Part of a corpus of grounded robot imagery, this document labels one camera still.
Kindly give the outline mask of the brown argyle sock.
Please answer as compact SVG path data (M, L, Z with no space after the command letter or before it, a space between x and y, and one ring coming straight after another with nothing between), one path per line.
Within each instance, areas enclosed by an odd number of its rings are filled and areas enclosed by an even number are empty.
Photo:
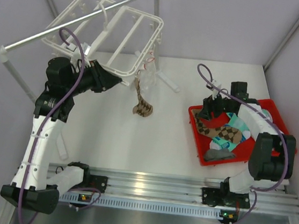
M238 144L243 140L243 134L237 128L230 126L210 128L202 122L202 120L198 117L197 113L194 113L193 117L195 121L196 131L200 135L204 135L210 138L224 139L234 144Z
M141 95L141 89L140 89L140 80L136 77L134 78L134 85L137 93L137 105L133 107L133 114L137 114L140 117L148 117L152 115L153 111L153 106L150 105Z

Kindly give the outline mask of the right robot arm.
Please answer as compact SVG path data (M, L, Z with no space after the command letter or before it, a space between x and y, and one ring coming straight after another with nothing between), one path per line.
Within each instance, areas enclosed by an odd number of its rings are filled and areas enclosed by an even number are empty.
M247 169L220 183L211 207L225 205L234 207L239 202L244 208L250 191L269 192L275 190L293 172L296 140L292 135L282 134L277 125L261 110L258 100L249 98L246 82L233 82L231 93L225 98L224 91L216 81L208 81L207 88L213 94L203 101L197 114L196 127L201 120L218 118L222 113L235 112L249 127L255 140Z

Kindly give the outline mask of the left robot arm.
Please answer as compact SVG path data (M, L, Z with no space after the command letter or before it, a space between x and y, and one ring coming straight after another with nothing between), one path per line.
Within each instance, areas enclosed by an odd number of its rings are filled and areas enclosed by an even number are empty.
M50 157L74 106L74 97L88 90L105 92L122 82L98 61L89 64L81 73L67 57L48 62L47 82L35 101L33 129L25 155L11 183L1 189L0 195L12 205L51 214L61 195L75 187L89 187L90 167L81 162L70 162L59 174L47 177Z

